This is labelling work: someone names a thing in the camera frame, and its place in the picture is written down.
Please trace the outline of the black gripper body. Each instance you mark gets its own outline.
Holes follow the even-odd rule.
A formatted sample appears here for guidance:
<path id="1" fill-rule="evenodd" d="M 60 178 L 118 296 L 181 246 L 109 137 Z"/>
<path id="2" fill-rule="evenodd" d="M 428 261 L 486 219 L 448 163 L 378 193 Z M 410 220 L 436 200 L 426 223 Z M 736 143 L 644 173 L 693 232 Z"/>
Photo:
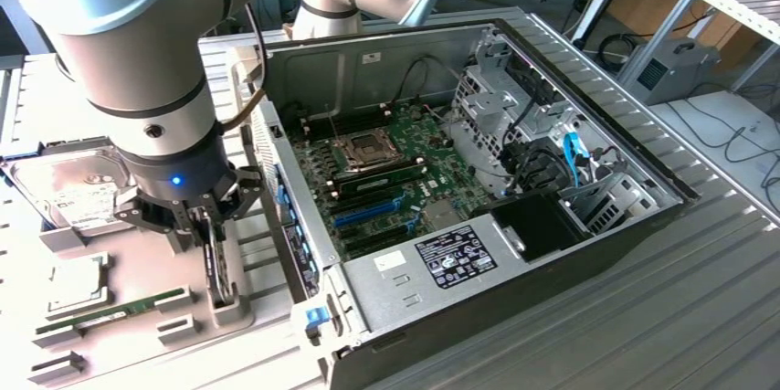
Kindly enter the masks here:
<path id="1" fill-rule="evenodd" d="M 220 179 L 233 169 L 222 144 L 222 129 L 213 127 L 184 151 L 165 156 L 141 156 L 118 150 L 136 183 L 136 191 L 165 201 L 181 201 L 188 208 L 202 205 Z"/>

